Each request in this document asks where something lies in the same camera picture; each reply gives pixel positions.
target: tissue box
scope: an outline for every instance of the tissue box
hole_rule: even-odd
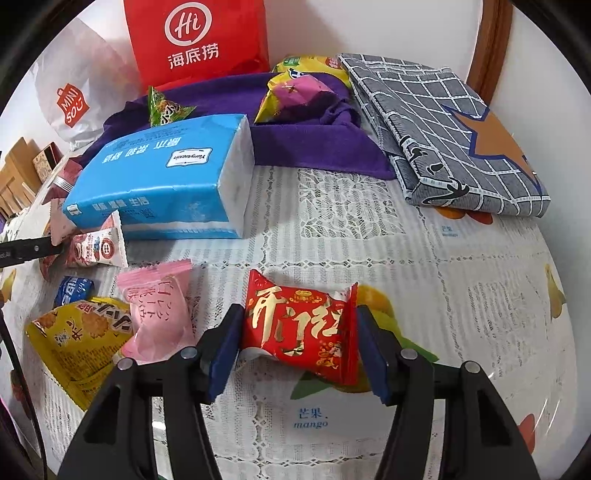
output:
[[[211,115],[106,144],[63,211],[80,229],[119,210],[126,239],[241,238],[254,154],[246,115]]]

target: red paper bag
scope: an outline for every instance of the red paper bag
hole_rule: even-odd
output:
[[[144,88],[269,71],[263,0],[125,0]]]

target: red snack package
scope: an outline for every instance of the red snack package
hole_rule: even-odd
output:
[[[242,350],[262,349],[331,382],[354,385],[358,367],[357,284],[343,297],[346,300],[318,290],[278,286],[251,270]]]
[[[76,163],[71,158],[66,162],[61,172],[57,174],[57,177],[53,180],[43,204],[52,201],[53,199],[64,199],[72,191],[76,180],[80,176],[82,167],[79,163]]]

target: blue gripper pad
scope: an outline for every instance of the blue gripper pad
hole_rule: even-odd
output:
[[[243,322],[244,308],[242,305],[233,304],[221,324],[207,330],[199,340],[200,345],[202,342],[204,343],[201,369],[209,375],[209,388],[207,389],[209,401],[214,401],[226,388],[228,377],[240,348]]]
[[[376,334],[379,334],[379,327],[366,305],[357,307],[357,331],[359,353],[372,392],[380,398],[382,403],[387,404],[389,399],[388,365],[380,352],[376,338]]]

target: pink candy package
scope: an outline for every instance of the pink candy package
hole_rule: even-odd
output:
[[[66,199],[52,199],[50,204],[49,224],[51,229],[51,244],[57,247],[78,230],[78,227],[64,215],[61,208]]]
[[[178,260],[119,274],[117,286],[131,305],[134,336],[117,357],[128,356],[140,365],[149,364],[195,345],[185,300],[192,268],[190,260]]]

